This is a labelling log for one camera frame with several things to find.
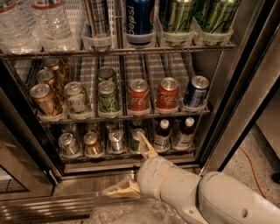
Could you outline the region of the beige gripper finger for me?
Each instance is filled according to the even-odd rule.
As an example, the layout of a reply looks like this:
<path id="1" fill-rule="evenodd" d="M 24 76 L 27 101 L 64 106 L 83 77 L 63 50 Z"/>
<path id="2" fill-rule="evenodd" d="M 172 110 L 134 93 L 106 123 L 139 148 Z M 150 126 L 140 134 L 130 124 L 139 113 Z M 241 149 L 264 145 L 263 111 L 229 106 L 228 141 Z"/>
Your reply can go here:
<path id="1" fill-rule="evenodd" d="M 139 198 L 141 196 L 138 184 L 133 179 L 125 179 L 102 191 L 110 198 Z"/>
<path id="2" fill-rule="evenodd" d="M 143 132 L 139 130 L 137 132 L 137 137 L 140 143 L 141 154 L 145 159 L 154 158 L 158 155 Z"/>

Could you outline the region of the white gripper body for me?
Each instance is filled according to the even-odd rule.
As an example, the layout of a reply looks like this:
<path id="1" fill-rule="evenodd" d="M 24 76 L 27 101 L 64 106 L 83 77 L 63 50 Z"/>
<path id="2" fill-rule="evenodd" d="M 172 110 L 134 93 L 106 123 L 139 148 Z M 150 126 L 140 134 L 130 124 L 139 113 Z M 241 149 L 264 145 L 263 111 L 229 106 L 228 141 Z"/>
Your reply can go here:
<path id="1" fill-rule="evenodd" d="M 137 175 L 136 182 L 140 192 L 150 198 L 161 200 L 161 188 L 168 171 L 175 166 L 164 157 L 151 157 L 143 162 Z"/>

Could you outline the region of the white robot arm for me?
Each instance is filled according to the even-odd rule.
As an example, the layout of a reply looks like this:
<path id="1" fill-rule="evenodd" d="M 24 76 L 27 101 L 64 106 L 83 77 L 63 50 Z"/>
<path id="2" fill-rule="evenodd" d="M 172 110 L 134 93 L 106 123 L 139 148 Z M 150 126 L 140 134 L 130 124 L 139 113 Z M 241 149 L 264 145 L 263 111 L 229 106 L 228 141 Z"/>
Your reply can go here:
<path id="1" fill-rule="evenodd" d="M 136 178 L 105 189 L 112 198 L 144 195 L 173 207 L 187 224 L 280 224 L 280 208 L 219 171 L 202 176 L 159 156 L 138 131 L 144 157 Z"/>

